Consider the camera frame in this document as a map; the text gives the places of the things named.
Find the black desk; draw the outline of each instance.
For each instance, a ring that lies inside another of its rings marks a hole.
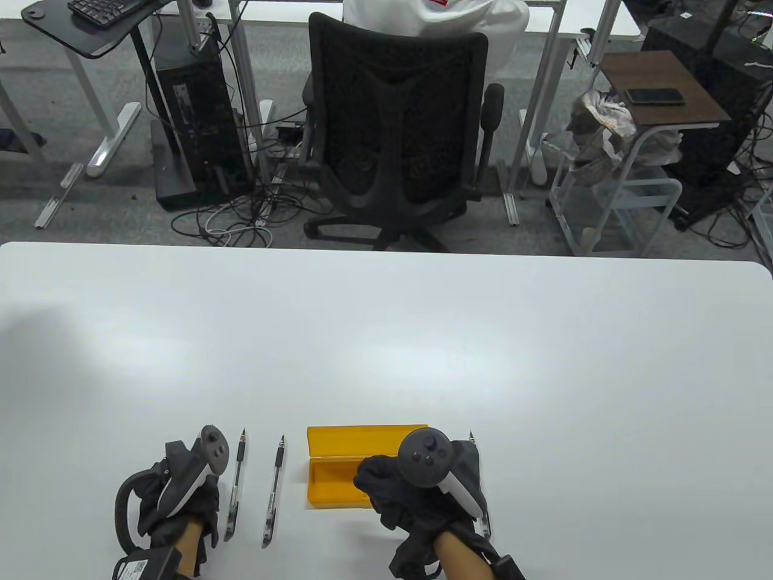
[[[74,15],[67,8],[67,0],[41,0],[22,10],[22,19],[31,27],[38,29],[46,36],[53,38],[85,59],[98,59],[109,50],[121,43],[131,31],[153,12],[163,8],[171,0],[156,0],[137,12],[133,12],[125,20],[102,29],[94,26],[86,19]],[[45,16],[34,19],[29,16],[31,9],[42,9]]]
[[[178,189],[180,191],[196,191],[196,186],[188,169],[180,146],[177,142],[166,103],[155,79],[153,66],[142,41],[139,25],[153,12],[159,10],[172,0],[155,0],[142,9],[130,14],[125,20],[107,29],[90,24],[86,19],[76,16],[67,8],[67,0],[40,0],[22,10],[22,20],[39,30],[49,38],[72,50],[75,54],[89,60],[99,59],[121,43],[126,36],[131,35],[135,45],[137,58],[140,60],[145,83],[150,89],[155,110],[160,121],[153,121],[151,126],[153,140],[153,165],[156,176],[156,189]],[[31,9],[43,10],[41,19],[29,15]]]

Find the forearm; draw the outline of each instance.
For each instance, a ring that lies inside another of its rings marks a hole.
[[[193,578],[194,571],[196,570],[196,557],[199,553],[199,539],[201,533],[204,530],[204,526],[199,521],[191,521],[188,523],[188,527],[182,534],[175,548],[182,555],[180,560],[180,566],[177,568],[177,572],[188,578]]]
[[[434,541],[434,550],[448,580],[494,580],[486,561],[451,532],[444,532]]]

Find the label sticker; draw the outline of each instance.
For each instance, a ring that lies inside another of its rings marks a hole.
[[[147,560],[135,560],[129,562],[124,566],[121,575],[118,576],[118,580],[140,580],[140,576],[142,576],[142,571],[145,570],[146,565],[148,565]]]

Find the smartphone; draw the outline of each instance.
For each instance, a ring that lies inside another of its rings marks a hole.
[[[684,104],[679,89],[626,89],[631,104]]]

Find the white jacket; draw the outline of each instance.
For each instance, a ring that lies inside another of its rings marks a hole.
[[[526,30],[529,7],[522,0],[343,0],[343,21],[401,36],[483,32],[489,38],[486,73],[494,77]]]

